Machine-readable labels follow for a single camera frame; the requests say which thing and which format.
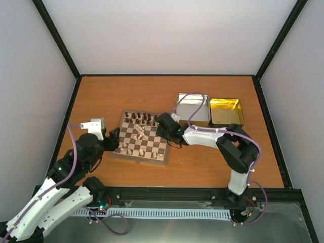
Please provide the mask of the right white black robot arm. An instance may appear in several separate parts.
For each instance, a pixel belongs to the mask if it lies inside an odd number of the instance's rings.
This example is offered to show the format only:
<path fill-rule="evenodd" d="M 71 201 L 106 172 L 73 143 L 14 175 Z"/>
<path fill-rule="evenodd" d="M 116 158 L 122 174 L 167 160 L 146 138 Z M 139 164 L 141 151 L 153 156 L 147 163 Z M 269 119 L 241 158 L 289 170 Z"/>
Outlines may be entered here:
<path fill-rule="evenodd" d="M 238 204 L 250 186 L 250 176 L 259 161 L 262 150 L 240 125 L 231 124 L 226 128 L 203 128 L 190 123 L 179 124 L 174 113 L 159 115 L 156 134 L 180 147 L 201 145 L 218 149 L 231 169 L 227 186 L 227 200 Z"/>

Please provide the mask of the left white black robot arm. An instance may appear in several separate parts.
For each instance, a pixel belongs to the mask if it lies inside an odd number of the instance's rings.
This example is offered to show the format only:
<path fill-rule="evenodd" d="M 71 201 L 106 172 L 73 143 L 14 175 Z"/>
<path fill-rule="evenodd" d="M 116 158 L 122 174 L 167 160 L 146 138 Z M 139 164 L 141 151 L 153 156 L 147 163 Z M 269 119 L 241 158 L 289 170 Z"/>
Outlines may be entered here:
<path fill-rule="evenodd" d="M 119 147 L 120 129 L 109 131 L 96 125 L 94 130 L 75 139 L 70 132 L 72 149 L 55 162 L 43 184 L 27 205 L 11 220 L 1 223 L 3 242 L 43 242 L 47 234 L 73 211 L 105 199 L 105 186 L 96 177 L 86 178 L 98 167 L 106 151 Z M 63 199 L 78 181 L 84 183 Z"/>

